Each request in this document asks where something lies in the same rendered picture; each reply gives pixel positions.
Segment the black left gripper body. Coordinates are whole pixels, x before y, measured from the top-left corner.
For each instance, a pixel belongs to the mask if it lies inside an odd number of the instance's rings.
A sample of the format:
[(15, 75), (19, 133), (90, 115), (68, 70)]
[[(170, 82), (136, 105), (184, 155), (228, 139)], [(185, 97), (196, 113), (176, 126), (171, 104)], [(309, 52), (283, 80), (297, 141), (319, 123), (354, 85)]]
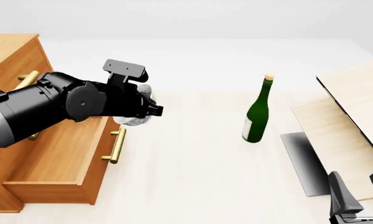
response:
[(161, 117), (163, 113), (163, 106), (159, 106), (157, 102), (153, 102), (150, 98), (141, 95), (142, 105), (139, 108), (138, 118), (144, 118), (146, 116)]

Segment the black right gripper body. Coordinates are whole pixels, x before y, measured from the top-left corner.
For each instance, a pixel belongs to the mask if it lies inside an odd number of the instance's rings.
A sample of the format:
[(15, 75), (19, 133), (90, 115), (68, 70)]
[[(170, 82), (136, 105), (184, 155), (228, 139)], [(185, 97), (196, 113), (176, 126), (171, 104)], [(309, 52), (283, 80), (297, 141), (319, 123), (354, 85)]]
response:
[(330, 212), (330, 224), (373, 224), (373, 217), (358, 217), (356, 214), (336, 214)]

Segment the grey patterned bowl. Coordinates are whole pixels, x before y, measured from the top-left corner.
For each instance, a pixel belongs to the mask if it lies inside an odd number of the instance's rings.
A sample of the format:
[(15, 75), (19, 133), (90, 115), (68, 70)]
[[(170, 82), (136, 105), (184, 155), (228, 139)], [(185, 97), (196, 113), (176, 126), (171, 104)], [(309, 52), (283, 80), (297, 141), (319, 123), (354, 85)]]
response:
[[(150, 85), (147, 85), (147, 84), (139, 85), (137, 87), (137, 91), (139, 91), (139, 93), (146, 96), (147, 98), (150, 98), (153, 102), (156, 102), (155, 95)], [(150, 119), (151, 119), (151, 116), (146, 116), (142, 119), (134, 118), (134, 117), (131, 117), (131, 118), (113, 117), (113, 120), (115, 121), (115, 123), (122, 124), (125, 126), (139, 126), (139, 125), (147, 123)]]

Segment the open wooden drawer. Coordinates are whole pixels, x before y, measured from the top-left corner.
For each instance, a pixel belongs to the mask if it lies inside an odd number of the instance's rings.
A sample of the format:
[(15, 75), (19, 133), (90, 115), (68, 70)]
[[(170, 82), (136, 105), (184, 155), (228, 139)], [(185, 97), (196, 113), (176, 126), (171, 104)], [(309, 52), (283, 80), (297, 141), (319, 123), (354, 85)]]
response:
[(120, 125), (111, 117), (62, 121), (28, 144), (26, 156), (3, 186), (23, 203), (94, 205)]

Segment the closed wooden drawer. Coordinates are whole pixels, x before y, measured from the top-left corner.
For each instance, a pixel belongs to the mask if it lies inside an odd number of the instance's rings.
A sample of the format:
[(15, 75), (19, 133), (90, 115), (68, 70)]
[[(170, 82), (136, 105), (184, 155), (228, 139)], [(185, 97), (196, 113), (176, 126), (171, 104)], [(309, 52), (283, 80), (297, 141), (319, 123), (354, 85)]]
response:
[(20, 83), (18, 75), (33, 70), (53, 70), (38, 34), (0, 34), (0, 90), (11, 91)]
[(35, 141), (24, 139), (9, 147), (0, 148), (0, 184), (26, 181), (36, 165), (33, 153), (41, 136)]

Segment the wooden cabinet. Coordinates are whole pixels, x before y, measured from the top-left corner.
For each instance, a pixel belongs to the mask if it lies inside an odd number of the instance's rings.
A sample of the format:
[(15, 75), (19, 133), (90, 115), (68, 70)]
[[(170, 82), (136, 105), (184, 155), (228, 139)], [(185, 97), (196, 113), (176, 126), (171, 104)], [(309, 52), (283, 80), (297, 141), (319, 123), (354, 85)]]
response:
[[(18, 76), (52, 70), (37, 34), (0, 34), (0, 90), (19, 84)], [(94, 205), (118, 140), (119, 125), (109, 117), (62, 121), (0, 149), (0, 212), (20, 212), (26, 203)]]

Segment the pale wooden rack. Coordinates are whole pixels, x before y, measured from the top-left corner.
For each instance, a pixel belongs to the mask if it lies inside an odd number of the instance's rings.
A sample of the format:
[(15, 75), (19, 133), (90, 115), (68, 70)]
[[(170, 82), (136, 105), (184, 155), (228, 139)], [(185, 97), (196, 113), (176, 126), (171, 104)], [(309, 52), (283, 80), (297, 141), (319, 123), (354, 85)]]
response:
[(326, 91), (291, 108), (327, 173), (358, 201), (373, 199), (373, 60), (316, 76)]

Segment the green wine bottle with cork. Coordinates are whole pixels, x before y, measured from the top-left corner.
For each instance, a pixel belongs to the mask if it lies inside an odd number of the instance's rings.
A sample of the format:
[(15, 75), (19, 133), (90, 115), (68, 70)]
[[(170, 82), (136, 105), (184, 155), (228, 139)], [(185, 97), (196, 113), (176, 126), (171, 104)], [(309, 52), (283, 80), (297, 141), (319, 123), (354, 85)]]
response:
[(246, 114), (242, 137), (247, 142), (257, 143), (264, 135), (269, 120), (268, 98), (273, 81), (273, 74), (265, 74), (259, 96)]

